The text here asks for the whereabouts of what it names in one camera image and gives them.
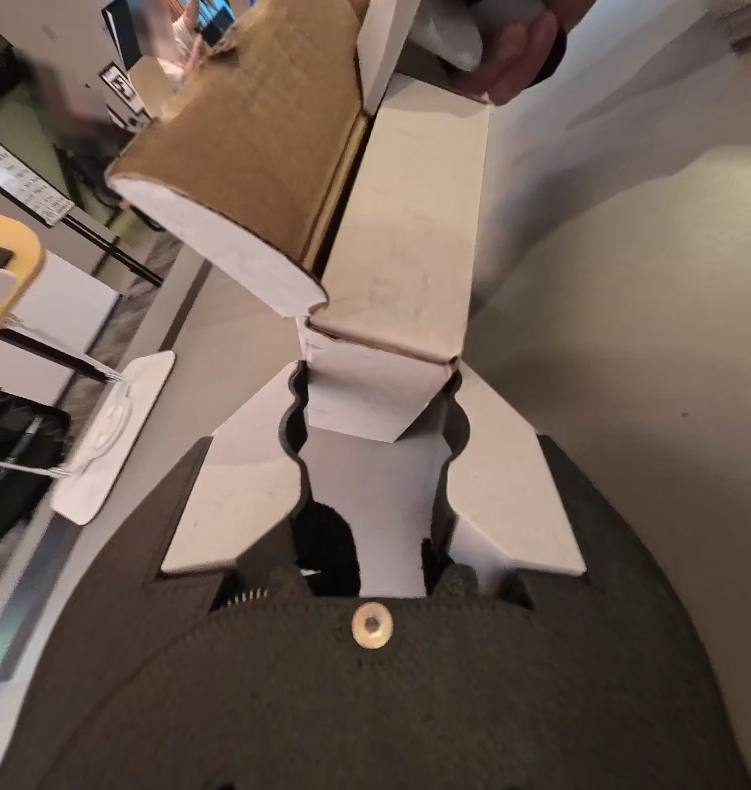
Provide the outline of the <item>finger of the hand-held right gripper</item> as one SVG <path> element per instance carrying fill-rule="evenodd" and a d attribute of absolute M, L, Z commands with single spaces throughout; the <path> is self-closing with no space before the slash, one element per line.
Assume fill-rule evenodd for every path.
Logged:
<path fill-rule="evenodd" d="M 357 40 L 363 110 L 375 115 L 396 69 L 420 1 L 370 1 Z"/>

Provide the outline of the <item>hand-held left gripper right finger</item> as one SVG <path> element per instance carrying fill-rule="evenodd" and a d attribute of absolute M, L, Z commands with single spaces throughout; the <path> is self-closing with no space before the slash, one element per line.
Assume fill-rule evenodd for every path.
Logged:
<path fill-rule="evenodd" d="M 580 578 L 586 564 L 532 425 L 462 363 L 442 390 L 439 482 L 422 542 L 428 594 L 452 564 L 498 596 L 519 570 Z"/>

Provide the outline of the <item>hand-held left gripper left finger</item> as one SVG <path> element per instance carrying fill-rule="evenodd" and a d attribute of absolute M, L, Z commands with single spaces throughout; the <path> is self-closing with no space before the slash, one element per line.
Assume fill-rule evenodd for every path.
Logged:
<path fill-rule="evenodd" d="M 295 565 L 293 524 L 309 503 L 307 367 L 290 362 L 212 433 L 161 564 L 167 576 Z"/>

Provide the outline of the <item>white cardboard box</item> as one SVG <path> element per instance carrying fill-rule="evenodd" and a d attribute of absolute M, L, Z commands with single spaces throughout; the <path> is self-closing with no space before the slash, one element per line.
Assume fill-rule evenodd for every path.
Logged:
<path fill-rule="evenodd" d="M 298 325 L 307 417 L 393 442 L 452 378 L 469 322 L 491 110 L 395 74 L 410 2 L 256 2 L 109 167 L 109 186 Z"/>

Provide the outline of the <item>person's right hand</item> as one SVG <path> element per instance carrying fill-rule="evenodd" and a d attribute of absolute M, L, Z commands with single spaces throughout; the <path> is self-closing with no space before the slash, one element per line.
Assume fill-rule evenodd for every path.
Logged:
<path fill-rule="evenodd" d="M 567 35 L 596 5 L 595 1 L 543 2 L 531 21 L 506 21 L 484 36 L 479 66 L 453 74 L 450 85 L 469 97 L 502 107 L 553 73 L 549 61 L 563 57 Z"/>

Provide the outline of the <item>clear acrylic rod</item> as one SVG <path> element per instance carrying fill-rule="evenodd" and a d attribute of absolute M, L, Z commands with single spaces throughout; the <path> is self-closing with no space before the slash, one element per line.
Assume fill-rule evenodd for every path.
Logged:
<path fill-rule="evenodd" d="M 74 471 L 70 468 L 65 468 L 63 466 L 51 467 L 51 468 L 35 468 L 26 465 L 21 465 L 13 462 L 8 461 L 0 461 L 0 469 L 12 472 L 23 472 L 29 473 L 36 476 L 43 476 L 50 479 L 63 479 L 66 477 L 71 476 Z"/>
<path fill-rule="evenodd" d="M 73 350 L 55 336 L 27 325 L 13 315 L 0 326 L 0 341 L 72 370 L 86 379 L 104 384 L 125 380 L 117 370 L 94 360 L 84 351 Z"/>

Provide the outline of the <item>brown cardboard piece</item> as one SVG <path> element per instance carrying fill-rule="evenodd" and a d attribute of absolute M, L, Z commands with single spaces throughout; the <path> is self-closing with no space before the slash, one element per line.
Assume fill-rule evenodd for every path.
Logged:
<path fill-rule="evenodd" d="M 171 102 L 174 88 L 160 60 L 153 55 L 142 55 L 127 72 L 134 91 L 142 101 L 147 115 L 163 115 Z"/>

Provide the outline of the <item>white partition panel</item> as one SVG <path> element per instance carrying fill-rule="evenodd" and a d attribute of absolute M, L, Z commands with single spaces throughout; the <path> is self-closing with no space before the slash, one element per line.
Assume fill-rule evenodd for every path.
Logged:
<path fill-rule="evenodd" d="M 25 325 L 63 341 L 71 350 L 88 351 L 119 301 L 119 293 L 87 272 L 47 251 L 44 268 L 15 305 Z M 72 371 L 29 351 L 0 341 L 0 388 L 55 405 Z"/>

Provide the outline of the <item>checkered marker tag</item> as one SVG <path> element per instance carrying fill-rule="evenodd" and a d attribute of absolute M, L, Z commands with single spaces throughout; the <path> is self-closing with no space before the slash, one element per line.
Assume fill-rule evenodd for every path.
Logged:
<path fill-rule="evenodd" d="M 116 63 L 107 64 L 98 74 L 112 94 L 125 105 L 125 123 L 133 128 L 141 128 L 150 120 L 141 97 L 136 92 L 128 74 Z"/>

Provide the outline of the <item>wooden instruction board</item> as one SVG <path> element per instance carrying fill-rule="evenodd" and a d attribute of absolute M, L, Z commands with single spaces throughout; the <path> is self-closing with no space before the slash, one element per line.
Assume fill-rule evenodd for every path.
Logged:
<path fill-rule="evenodd" d="M 25 293 L 34 284 L 45 262 L 45 249 L 38 235 L 23 223 L 0 214 L 0 247 L 14 253 L 10 270 L 16 277 L 14 293 L 0 307 L 0 326 L 13 315 Z"/>

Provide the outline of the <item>white printed sign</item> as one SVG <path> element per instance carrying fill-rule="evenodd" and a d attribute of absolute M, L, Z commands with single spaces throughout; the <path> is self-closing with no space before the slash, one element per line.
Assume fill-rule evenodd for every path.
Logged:
<path fill-rule="evenodd" d="M 1 144 L 0 193 L 48 228 L 75 208 L 74 202 Z"/>

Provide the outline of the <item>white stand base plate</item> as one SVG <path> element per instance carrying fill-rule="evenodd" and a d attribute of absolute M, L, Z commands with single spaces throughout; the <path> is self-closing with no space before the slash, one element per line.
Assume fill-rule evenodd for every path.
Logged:
<path fill-rule="evenodd" d="M 130 362 L 117 375 L 54 485 L 51 508 L 76 525 L 100 512 L 117 483 L 176 362 L 172 350 Z"/>

